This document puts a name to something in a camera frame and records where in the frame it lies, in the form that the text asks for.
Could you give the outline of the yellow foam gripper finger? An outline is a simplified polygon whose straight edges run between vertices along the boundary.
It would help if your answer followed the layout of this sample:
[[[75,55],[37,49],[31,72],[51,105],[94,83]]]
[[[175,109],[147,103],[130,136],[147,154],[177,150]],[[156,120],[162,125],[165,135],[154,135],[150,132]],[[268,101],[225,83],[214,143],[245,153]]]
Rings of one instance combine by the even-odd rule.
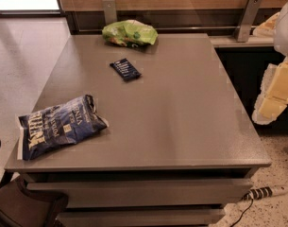
[[[272,63],[264,71],[261,92],[257,96],[252,120],[259,125],[275,121],[288,106],[288,57],[279,65]]]

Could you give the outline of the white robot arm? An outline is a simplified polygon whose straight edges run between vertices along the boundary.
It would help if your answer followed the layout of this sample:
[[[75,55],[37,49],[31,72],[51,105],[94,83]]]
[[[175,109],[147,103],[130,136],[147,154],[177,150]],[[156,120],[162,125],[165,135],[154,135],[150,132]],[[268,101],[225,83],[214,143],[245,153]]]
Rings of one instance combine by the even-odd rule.
[[[288,2],[274,18],[274,49],[284,56],[284,61],[279,65],[269,63],[263,73],[261,92],[251,116],[259,125],[275,121],[288,106]]]

